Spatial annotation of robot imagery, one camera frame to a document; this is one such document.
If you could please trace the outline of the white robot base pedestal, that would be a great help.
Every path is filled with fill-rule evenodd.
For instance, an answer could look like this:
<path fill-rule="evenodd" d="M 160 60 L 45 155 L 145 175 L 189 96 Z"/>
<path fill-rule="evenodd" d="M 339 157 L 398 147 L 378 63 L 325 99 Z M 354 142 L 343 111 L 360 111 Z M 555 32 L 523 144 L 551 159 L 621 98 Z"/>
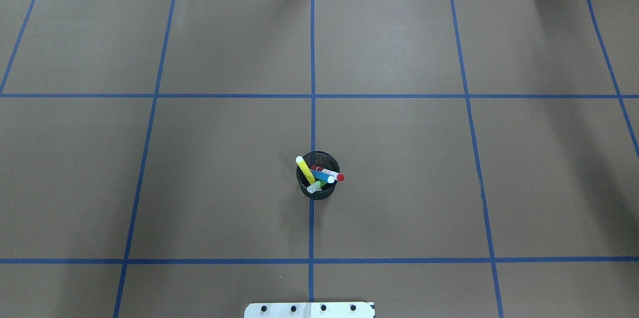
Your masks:
<path fill-rule="evenodd" d="M 374 318 L 369 302 L 297 302 L 249 304 L 245 318 Z"/>

